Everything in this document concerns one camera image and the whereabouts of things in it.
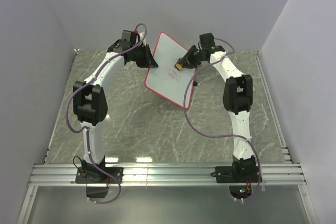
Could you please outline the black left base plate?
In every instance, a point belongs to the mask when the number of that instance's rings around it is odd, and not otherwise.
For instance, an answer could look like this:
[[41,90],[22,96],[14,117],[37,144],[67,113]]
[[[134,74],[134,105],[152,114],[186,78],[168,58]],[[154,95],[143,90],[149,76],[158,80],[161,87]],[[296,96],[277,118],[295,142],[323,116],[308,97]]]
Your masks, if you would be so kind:
[[106,174],[96,169],[90,171],[90,170],[84,170],[82,167],[79,167],[76,174],[75,183],[76,184],[121,183],[123,178],[123,170],[124,168],[122,167],[104,167],[104,171],[109,175],[113,176],[115,178],[114,180],[111,177],[107,176]]

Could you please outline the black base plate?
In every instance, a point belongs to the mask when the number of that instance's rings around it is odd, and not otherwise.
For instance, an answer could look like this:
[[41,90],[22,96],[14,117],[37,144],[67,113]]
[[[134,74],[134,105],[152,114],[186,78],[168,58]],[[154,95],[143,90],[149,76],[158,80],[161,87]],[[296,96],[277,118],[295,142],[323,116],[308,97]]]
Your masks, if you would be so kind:
[[216,178],[217,183],[257,183],[262,181],[262,177],[256,166],[252,170],[235,170],[232,166],[216,166],[215,171],[210,174]]
[[122,167],[104,167],[104,171],[109,175],[113,176],[115,178],[114,180],[111,177],[107,176],[106,174],[96,169],[90,171],[90,170],[84,170],[82,167],[79,167],[76,174],[75,183],[76,184],[121,183],[123,178],[123,170],[124,168]]

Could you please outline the aluminium rail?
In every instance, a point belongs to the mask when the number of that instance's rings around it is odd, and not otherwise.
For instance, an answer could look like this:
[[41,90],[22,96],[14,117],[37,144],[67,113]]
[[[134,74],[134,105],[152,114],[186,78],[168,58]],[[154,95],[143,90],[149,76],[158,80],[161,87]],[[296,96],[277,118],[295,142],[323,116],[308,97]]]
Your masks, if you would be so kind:
[[[281,144],[281,150],[283,151],[283,154],[284,154],[285,160],[286,160],[285,164],[299,165],[299,168],[301,169],[300,174],[304,176],[300,163],[293,161],[293,159],[290,155],[290,151],[288,149],[288,146],[286,144],[284,135],[282,133],[282,129],[281,129],[278,117],[277,117],[276,109],[275,109],[275,106],[274,106],[274,103],[273,103],[273,100],[272,100],[272,97],[271,97],[271,93],[270,93],[269,88],[268,88],[267,80],[266,80],[262,65],[261,65],[261,61],[260,61],[261,52],[260,51],[254,51],[254,54],[256,55],[256,61],[257,61],[257,64],[258,64],[258,69],[260,71],[261,78],[263,80],[263,84],[264,84],[265,92],[266,92],[266,95],[267,95],[267,99],[268,99],[268,102],[269,102],[269,105],[270,105],[270,108],[271,108],[271,111],[272,111],[272,115],[273,115],[273,118],[274,118],[274,122],[275,122],[275,125],[276,125],[276,128],[277,128],[277,131],[278,131],[278,136],[279,136],[280,144]],[[316,215],[316,211],[314,209],[313,203],[311,201],[311,198],[310,198],[310,195],[309,195],[309,192],[308,192],[306,179],[304,178],[303,179],[303,184],[298,184],[297,187],[298,187],[298,193],[299,193],[299,201],[302,203],[303,212],[308,219],[308,223],[319,223],[317,215]]]
[[[211,176],[221,163],[110,163],[123,167],[122,186],[219,186]],[[72,164],[35,165],[28,186],[78,186]],[[263,184],[304,185],[306,179],[300,164],[262,164]]]

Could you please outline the pink framed whiteboard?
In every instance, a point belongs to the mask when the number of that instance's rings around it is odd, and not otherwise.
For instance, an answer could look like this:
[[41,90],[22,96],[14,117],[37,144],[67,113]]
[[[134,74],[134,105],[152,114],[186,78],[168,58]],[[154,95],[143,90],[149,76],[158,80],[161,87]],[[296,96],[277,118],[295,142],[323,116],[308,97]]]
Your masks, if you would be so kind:
[[168,34],[161,32],[153,52],[153,58],[158,67],[149,68],[144,85],[170,102],[188,109],[191,104],[193,87],[187,87],[187,84],[195,69],[177,70],[174,67],[186,53],[186,48]]

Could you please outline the aluminium right side rail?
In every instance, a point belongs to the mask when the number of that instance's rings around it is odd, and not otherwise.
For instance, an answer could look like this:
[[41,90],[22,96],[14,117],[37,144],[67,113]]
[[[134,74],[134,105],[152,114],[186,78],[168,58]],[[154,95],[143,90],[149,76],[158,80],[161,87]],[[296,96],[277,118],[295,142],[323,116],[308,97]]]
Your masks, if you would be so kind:
[[[258,64],[258,69],[260,71],[261,78],[263,80],[263,84],[264,84],[265,92],[266,92],[266,95],[267,95],[267,99],[268,99],[268,102],[269,102],[269,105],[270,105],[270,108],[271,108],[271,111],[272,111],[272,115],[273,115],[273,118],[274,118],[274,122],[275,122],[275,125],[276,125],[276,128],[277,128],[277,131],[278,131],[278,136],[279,136],[280,144],[281,144],[281,150],[283,151],[283,154],[284,154],[285,160],[286,160],[285,164],[299,165],[299,168],[301,169],[300,174],[304,176],[300,163],[293,161],[293,159],[290,155],[290,151],[288,149],[288,146],[286,144],[284,135],[282,133],[282,129],[281,129],[278,117],[277,117],[276,109],[275,109],[275,106],[274,106],[274,103],[273,103],[273,100],[272,100],[272,97],[271,97],[271,93],[270,93],[269,88],[268,88],[267,80],[266,80],[262,65],[261,65],[261,61],[260,61],[261,52],[260,51],[254,51],[254,54],[256,55],[256,61],[257,61],[257,64]],[[316,211],[314,209],[313,203],[311,201],[311,198],[310,198],[310,195],[309,195],[309,192],[308,192],[306,179],[304,178],[303,179],[303,184],[298,184],[297,187],[298,187],[298,193],[299,193],[299,201],[302,203],[303,212],[308,219],[308,223],[319,223],[317,215],[316,215]]]

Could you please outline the aluminium front rail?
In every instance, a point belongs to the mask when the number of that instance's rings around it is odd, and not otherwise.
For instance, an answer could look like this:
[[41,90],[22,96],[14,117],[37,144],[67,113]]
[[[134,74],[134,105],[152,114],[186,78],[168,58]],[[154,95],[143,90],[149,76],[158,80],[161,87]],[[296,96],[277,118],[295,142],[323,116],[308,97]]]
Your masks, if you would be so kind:
[[[211,176],[221,163],[110,163],[123,167],[122,186],[219,186]],[[28,186],[78,186],[72,164],[35,165]],[[263,184],[304,185],[306,179],[300,164],[262,164]]]

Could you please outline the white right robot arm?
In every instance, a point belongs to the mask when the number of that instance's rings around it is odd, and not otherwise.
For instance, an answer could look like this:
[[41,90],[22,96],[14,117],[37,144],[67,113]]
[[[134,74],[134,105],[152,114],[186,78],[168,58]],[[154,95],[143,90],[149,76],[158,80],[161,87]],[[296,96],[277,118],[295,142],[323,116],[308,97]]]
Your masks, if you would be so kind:
[[252,174],[256,174],[257,155],[250,144],[249,116],[253,104],[253,78],[242,73],[229,59],[230,52],[221,45],[216,45],[217,39],[212,33],[199,36],[198,45],[193,45],[187,53],[175,64],[175,68],[198,69],[196,73],[204,70],[198,68],[203,61],[214,67],[225,82],[223,92],[223,105],[228,112],[234,139],[233,163],[229,176],[238,182],[245,181]]

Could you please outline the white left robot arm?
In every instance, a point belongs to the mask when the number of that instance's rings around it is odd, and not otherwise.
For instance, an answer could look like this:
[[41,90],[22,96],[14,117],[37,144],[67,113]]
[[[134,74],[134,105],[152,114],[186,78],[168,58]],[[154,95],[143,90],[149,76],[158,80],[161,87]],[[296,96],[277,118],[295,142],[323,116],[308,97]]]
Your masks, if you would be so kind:
[[158,66],[144,37],[134,35],[119,39],[108,48],[105,58],[89,77],[73,84],[73,93],[67,102],[66,121],[72,132],[83,132],[82,168],[88,170],[87,176],[94,183],[104,181],[107,172],[101,129],[108,112],[104,89],[130,61],[140,68]]

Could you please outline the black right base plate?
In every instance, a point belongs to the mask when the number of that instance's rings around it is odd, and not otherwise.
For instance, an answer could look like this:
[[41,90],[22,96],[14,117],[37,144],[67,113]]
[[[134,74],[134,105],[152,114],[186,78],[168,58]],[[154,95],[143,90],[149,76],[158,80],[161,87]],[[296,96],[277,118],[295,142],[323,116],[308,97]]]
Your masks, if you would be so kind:
[[262,181],[262,177],[256,166],[252,170],[235,170],[232,166],[216,166],[215,171],[210,174],[216,178],[217,183],[257,183]]

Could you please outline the yellow bone-shaped eraser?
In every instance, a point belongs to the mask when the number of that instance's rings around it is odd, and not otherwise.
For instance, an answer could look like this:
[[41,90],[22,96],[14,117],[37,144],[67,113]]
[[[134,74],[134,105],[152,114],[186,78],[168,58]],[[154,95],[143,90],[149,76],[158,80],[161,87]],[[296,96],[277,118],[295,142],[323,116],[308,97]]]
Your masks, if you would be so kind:
[[174,65],[174,67],[175,67],[178,71],[181,71],[182,68],[183,68],[183,65],[180,64],[180,63],[176,63],[176,64]]

